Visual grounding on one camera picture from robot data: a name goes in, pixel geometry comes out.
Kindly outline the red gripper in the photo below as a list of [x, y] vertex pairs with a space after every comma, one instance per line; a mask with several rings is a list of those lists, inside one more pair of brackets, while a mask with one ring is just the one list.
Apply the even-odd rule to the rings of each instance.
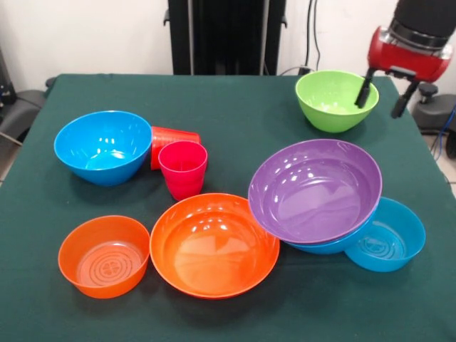
[[371, 81], [375, 70], [399, 71], [406, 76], [413, 76], [418, 81], [410, 82], [391, 111], [391, 117], [400, 118], [407, 108], [412, 95], [418, 89], [420, 81], [435, 82], [447, 69], [453, 57], [454, 49], [447, 43], [441, 50], [420, 50], [405, 45], [395, 39], [386, 27], [379, 26], [371, 39], [368, 50], [369, 68], [359, 90], [355, 105], [363, 108], [370, 94]]

